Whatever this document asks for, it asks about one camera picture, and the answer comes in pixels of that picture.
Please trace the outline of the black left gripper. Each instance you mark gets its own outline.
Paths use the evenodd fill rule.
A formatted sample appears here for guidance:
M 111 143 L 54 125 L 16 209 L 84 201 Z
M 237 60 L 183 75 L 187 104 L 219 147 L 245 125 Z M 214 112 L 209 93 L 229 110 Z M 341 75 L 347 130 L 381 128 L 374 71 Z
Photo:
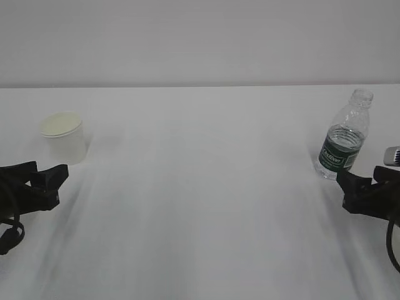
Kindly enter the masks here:
M 58 189 L 69 177 L 67 164 L 38 171 L 36 161 L 1 167 L 1 219 L 50 211 L 59 204 Z M 17 180 L 29 180 L 31 186 Z

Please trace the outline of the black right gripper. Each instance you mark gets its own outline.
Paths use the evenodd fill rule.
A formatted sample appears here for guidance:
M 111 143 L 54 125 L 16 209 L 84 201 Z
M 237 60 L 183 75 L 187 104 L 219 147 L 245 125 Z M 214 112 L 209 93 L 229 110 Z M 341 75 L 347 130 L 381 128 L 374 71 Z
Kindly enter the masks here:
M 399 209 L 399 171 L 376 166 L 371 177 L 347 170 L 337 173 L 336 182 L 344 193 L 342 207 L 351 214 L 362 214 L 389 221 Z

